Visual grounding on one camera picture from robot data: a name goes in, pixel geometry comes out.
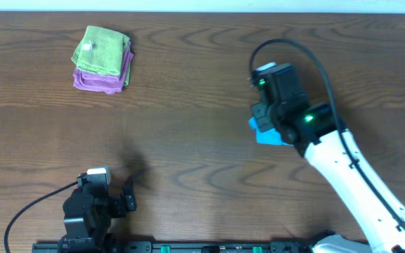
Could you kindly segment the blue microfiber cloth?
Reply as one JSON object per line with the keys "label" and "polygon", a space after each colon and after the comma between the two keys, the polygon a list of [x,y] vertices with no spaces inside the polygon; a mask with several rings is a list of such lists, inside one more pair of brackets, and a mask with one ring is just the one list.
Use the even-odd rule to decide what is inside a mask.
{"label": "blue microfiber cloth", "polygon": [[268,131],[261,132],[259,130],[259,127],[257,126],[257,122],[254,119],[254,117],[251,117],[249,119],[248,124],[249,124],[251,130],[253,130],[255,132],[256,142],[258,144],[292,146],[292,144],[285,143],[282,139],[281,134],[279,132],[277,132],[277,130],[275,130],[275,129],[270,129]]}

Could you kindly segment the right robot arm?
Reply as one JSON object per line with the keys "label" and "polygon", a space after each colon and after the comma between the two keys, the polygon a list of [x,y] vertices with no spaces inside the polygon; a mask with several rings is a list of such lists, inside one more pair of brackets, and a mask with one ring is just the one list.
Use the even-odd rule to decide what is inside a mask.
{"label": "right robot arm", "polygon": [[405,206],[377,175],[352,133],[326,103],[310,105],[303,91],[259,91],[252,121],[276,131],[329,182],[364,232],[367,244],[329,235],[313,252],[405,252]]}

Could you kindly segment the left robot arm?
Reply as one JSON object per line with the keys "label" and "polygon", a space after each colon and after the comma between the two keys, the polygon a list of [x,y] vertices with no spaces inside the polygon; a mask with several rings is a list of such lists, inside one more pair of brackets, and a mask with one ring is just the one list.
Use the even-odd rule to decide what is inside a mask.
{"label": "left robot arm", "polygon": [[123,252],[124,244],[108,232],[113,219],[136,210],[134,187],[128,179],[122,193],[110,195],[106,180],[79,179],[77,189],[63,204],[66,236],[59,252]]}

